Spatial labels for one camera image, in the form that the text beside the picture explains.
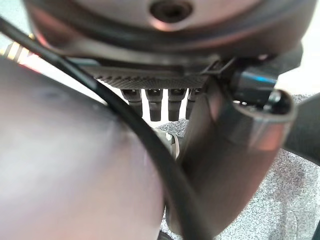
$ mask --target hole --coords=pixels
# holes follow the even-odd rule
[[[163,0],[155,2],[150,13],[158,20],[168,24],[178,23],[192,13],[192,6],[186,1]]]

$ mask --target black wire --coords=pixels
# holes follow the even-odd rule
[[[200,214],[193,189],[169,151],[149,125],[109,88],[95,80],[66,58],[29,38],[0,17],[0,32],[94,91],[108,103],[139,137],[162,179],[171,209],[175,210],[185,240],[211,240],[212,236]]]

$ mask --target black plastic part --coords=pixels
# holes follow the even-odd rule
[[[185,119],[189,119],[197,97],[201,94],[201,88],[189,89],[188,102],[186,104]]]
[[[140,117],[143,116],[142,98],[140,89],[122,89],[121,93],[129,105],[138,113]]]
[[[149,101],[150,120],[153,122],[161,121],[162,89],[149,89],[145,91],[146,98]]]
[[[320,94],[298,105],[285,149],[320,166]]]
[[[169,121],[178,121],[181,102],[185,98],[187,89],[168,90],[168,117]]]
[[[204,207],[211,233],[244,209],[272,165],[296,116],[291,97],[274,113],[233,103],[214,80],[195,102],[177,160]],[[167,214],[176,233],[174,214]]]

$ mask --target gray carpet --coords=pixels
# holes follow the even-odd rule
[[[297,102],[307,96],[295,96]],[[160,129],[183,136],[182,119]],[[311,240],[320,220],[320,167],[281,150],[266,178],[241,215],[217,240]],[[161,228],[175,240],[181,239]]]

